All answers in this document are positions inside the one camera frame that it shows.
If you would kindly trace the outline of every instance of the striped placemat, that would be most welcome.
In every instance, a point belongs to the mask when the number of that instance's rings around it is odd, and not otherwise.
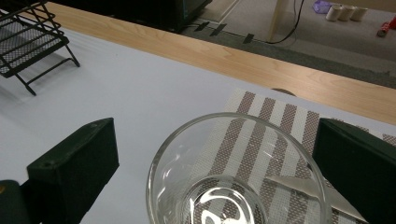
[[[287,104],[282,101],[240,89],[236,89],[234,91],[232,97],[224,108],[224,112],[249,114],[251,116],[268,120],[280,127],[284,132],[290,133],[310,154],[312,154],[314,148],[319,119],[330,118],[327,115],[319,114],[315,111],[310,111],[297,105]],[[360,128],[396,146],[395,136],[383,134],[376,130],[369,130],[364,127]],[[349,224],[362,222],[336,210],[332,210],[332,223]]]

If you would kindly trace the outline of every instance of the gray floor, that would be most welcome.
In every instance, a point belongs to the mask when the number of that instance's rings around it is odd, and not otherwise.
[[[305,0],[296,34],[274,47],[261,41],[267,37],[275,3],[240,0],[222,22],[211,22],[201,32],[194,32],[192,25],[182,34],[396,89],[396,31],[389,31],[385,38],[375,35],[394,13],[369,9],[360,22],[330,22],[325,20],[326,15],[312,9],[314,0]],[[275,40],[291,29],[295,20],[293,4],[288,2]],[[198,19],[193,24],[202,22]],[[210,36],[220,23],[226,24],[223,32]],[[258,41],[242,44],[248,34],[254,34]]]

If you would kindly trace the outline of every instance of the cable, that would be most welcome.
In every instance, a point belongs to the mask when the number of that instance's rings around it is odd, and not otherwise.
[[[297,3],[297,0],[294,0],[294,1],[293,1],[293,12],[294,12],[294,14],[293,14],[293,21],[294,21],[294,22],[297,22],[296,3]],[[294,43],[296,43],[296,42],[297,42],[297,30],[295,30],[294,33],[293,33],[293,41],[292,41],[291,43],[289,43],[288,45],[286,45],[286,46],[282,46],[282,48],[286,48],[286,47],[289,47],[289,46],[293,46]]]
[[[302,2],[300,4],[300,9],[299,9],[297,20],[296,20],[296,14],[297,14],[296,13],[296,0],[294,0],[294,7],[293,7],[293,9],[294,9],[294,19],[293,19],[294,20],[294,26],[291,29],[291,31],[283,39],[281,39],[279,41],[275,41],[275,42],[262,41],[262,40],[258,40],[258,39],[253,39],[253,41],[259,42],[259,43],[264,43],[264,44],[269,44],[269,45],[274,45],[274,44],[282,43],[283,41],[287,40],[289,37],[291,37],[295,33],[295,31],[296,31],[296,29],[298,27],[298,24],[299,24],[300,18],[301,18],[301,11],[303,9],[303,4],[304,4],[304,0],[302,0]],[[192,23],[192,24],[187,25],[185,27],[196,27],[196,26],[199,26],[199,25],[200,24]],[[209,27],[209,26],[206,26],[205,28],[209,28],[209,29],[215,30],[215,28]],[[233,33],[227,32],[227,31],[221,31],[221,33],[225,33],[225,34],[228,34],[228,35],[233,35],[233,36],[245,38],[242,35],[233,34]]]
[[[297,26],[298,26],[298,24],[300,22],[301,10],[303,9],[303,4],[304,4],[304,0],[302,0],[301,4],[300,4],[300,9],[299,9],[298,16],[297,16],[297,22],[294,23],[293,29],[291,29],[291,31],[288,34],[283,39],[281,39],[279,41],[276,41],[276,42],[264,41],[264,43],[266,43],[266,44],[279,44],[279,43],[287,40],[292,34],[294,34],[294,32],[296,31]]]

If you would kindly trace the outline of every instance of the dish rack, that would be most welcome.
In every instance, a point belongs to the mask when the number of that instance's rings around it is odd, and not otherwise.
[[[8,0],[0,10],[0,75],[5,78],[15,76],[35,95],[29,86],[32,82],[67,61],[74,62],[77,67],[79,62],[67,46],[69,40],[59,30],[61,24],[55,22],[55,15],[48,12],[45,6],[48,1],[32,5],[17,2],[20,1]],[[30,80],[25,81],[19,75],[23,69],[62,47],[67,48],[70,58],[61,60]]]

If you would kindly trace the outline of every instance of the white cup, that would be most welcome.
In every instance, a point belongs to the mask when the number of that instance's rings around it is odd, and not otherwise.
[[[343,7],[340,5],[332,5],[329,12],[326,15],[326,20],[328,21],[337,21],[341,15]]]
[[[349,21],[354,11],[355,11],[355,7],[353,6],[343,6],[343,10],[341,11],[340,17],[338,17],[338,20]]]
[[[367,7],[356,7],[350,19],[352,21],[361,21],[364,14],[366,14],[367,10],[368,10]]]

